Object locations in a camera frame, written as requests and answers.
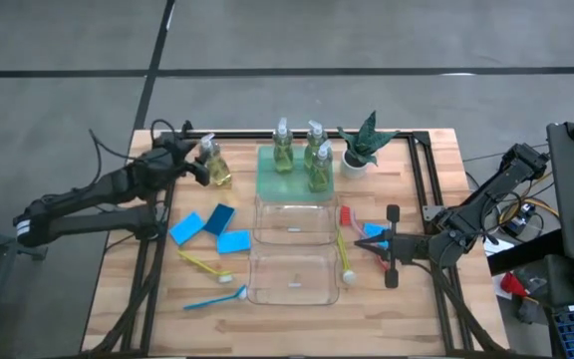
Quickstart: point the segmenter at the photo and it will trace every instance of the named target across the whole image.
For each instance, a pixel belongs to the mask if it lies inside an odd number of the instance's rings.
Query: plastic bottle
[[[327,140],[318,149],[318,153],[309,170],[309,190],[311,192],[321,192],[329,189],[331,163],[331,141]]]
[[[214,134],[205,135],[200,139],[200,155],[208,153],[205,166],[209,170],[211,182],[216,185],[224,185],[231,182],[231,172],[227,163],[220,155],[220,146],[212,140]]]
[[[278,129],[274,132],[274,163],[279,174],[294,170],[294,150],[291,148],[293,140],[294,135],[287,129],[287,119],[280,119]]]
[[[305,171],[309,172],[311,163],[320,145],[327,141],[327,133],[323,131],[323,126],[315,121],[310,121],[311,130],[307,133],[307,147],[305,148]]]

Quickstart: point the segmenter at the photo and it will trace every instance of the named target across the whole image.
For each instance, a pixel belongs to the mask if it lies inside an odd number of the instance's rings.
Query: blue sponge
[[[178,245],[183,245],[203,228],[203,220],[196,212],[190,213],[179,224],[169,230],[169,234]]]
[[[373,223],[365,223],[365,226],[363,227],[363,231],[367,235],[367,238],[376,236],[382,233],[385,229],[387,229],[385,226]],[[384,249],[389,248],[389,243],[386,240],[379,242],[378,245]]]
[[[249,238],[249,230],[235,230],[222,233],[216,239],[216,251],[218,254],[226,254],[249,250],[251,247]]]
[[[225,231],[231,219],[234,218],[234,208],[225,204],[219,204],[211,214],[203,230],[219,236]]]

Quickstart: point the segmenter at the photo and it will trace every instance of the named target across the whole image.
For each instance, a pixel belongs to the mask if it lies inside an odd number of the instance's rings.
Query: potted plant
[[[358,179],[365,174],[367,164],[378,165],[374,153],[386,145],[397,132],[376,132],[376,112],[373,111],[360,127],[357,135],[349,135],[341,127],[338,128],[338,134],[347,143],[347,149],[343,152],[340,172],[348,179]]]

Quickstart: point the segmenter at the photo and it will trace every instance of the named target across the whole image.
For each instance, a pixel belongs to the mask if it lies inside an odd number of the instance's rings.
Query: yellow toothbrush
[[[185,260],[196,264],[198,267],[212,273],[218,276],[218,282],[219,283],[229,283],[230,281],[234,280],[234,276],[231,274],[230,271],[228,270],[222,270],[222,271],[218,271],[212,267],[210,267],[209,265],[203,263],[202,261],[200,261],[198,258],[195,258],[187,253],[185,253],[182,250],[178,250],[178,255],[180,255],[181,257],[183,257]]]
[[[338,229],[338,236],[336,237],[338,241],[338,249],[340,250],[340,258],[343,260],[343,281],[349,285],[356,282],[356,273],[351,270],[349,265],[349,258],[347,257],[347,248],[345,248],[345,239],[343,238],[343,233]]]

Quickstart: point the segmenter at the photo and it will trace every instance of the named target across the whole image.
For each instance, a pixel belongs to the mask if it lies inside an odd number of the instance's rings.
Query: red object
[[[517,280],[517,277],[513,275],[513,273],[506,273],[502,278],[502,281],[499,283],[499,286],[502,288],[503,291],[515,295],[519,295],[521,297],[528,296],[526,289],[522,283]]]
[[[340,207],[340,225],[351,225],[351,210],[346,205]]]

